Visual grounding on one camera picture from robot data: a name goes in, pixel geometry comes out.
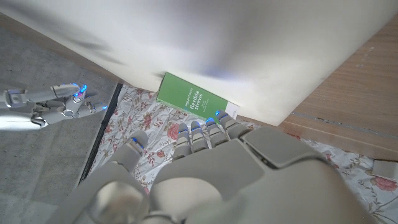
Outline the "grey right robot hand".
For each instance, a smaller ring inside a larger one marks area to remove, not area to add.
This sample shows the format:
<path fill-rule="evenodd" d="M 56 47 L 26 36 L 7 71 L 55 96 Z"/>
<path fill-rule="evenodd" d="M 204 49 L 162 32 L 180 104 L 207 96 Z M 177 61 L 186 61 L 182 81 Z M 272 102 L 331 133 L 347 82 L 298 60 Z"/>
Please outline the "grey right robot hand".
<path fill-rule="evenodd" d="M 31 131 L 68 119 L 78 119 L 108 109 L 89 100 L 95 93 L 76 83 L 45 90 L 7 89 L 1 92 L 1 130 Z"/>

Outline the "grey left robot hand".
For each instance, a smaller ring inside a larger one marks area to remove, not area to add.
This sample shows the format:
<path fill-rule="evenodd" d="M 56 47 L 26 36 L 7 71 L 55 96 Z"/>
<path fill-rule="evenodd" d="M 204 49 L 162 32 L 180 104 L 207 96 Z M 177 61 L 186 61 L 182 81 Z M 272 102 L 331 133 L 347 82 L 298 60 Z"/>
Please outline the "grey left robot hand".
<path fill-rule="evenodd" d="M 149 191 L 132 175 L 148 137 L 136 131 L 50 223 L 374 223 L 332 164 L 275 129 L 217 111 L 181 124 L 170 164 Z"/>

